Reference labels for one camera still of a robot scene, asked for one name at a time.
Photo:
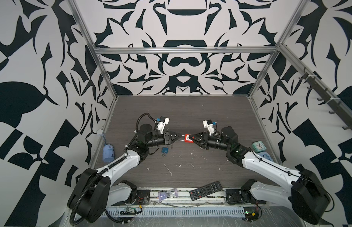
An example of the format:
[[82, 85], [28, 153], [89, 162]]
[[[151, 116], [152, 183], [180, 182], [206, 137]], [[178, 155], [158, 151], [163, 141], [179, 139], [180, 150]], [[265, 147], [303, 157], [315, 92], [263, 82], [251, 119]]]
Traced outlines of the red safety padlock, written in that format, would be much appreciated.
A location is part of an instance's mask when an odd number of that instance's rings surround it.
[[190, 138], [189, 134], [183, 135], [183, 138], [181, 141], [187, 142], [187, 143], [193, 143], [193, 140]]

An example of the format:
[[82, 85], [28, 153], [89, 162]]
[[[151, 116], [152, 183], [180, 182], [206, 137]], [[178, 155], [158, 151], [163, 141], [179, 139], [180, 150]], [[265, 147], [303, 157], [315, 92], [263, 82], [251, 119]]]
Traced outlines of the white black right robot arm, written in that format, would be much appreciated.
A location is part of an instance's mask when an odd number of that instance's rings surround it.
[[238, 141], [232, 127], [189, 135], [189, 139], [203, 149], [226, 151], [228, 160], [242, 168], [254, 171], [273, 181], [267, 185], [250, 179], [244, 185], [250, 196], [289, 208], [302, 220], [318, 225], [331, 202], [331, 196], [315, 173], [307, 169], [298, 171], [278, 165], [245, 147]]

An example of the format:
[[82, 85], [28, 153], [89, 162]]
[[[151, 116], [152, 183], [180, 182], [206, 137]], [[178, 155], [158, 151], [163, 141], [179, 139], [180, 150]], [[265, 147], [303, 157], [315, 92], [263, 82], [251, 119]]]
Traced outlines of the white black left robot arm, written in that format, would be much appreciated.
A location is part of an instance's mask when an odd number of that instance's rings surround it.
[[69, 223], [72, 226], [83, 220], [93, 223], [108, 206], [123, 201], [133, 202], [137, 187], [128, 181], [114, 183], [143, 162], [150, 155], [150, 147], [171, 145], [181, 137], [180, 133], [158, 130], [150, 124], [143, 124], [135, 130], [122, 156], [101, 168], [88, 168], [78, 176], [67, 202], [71, 209]]

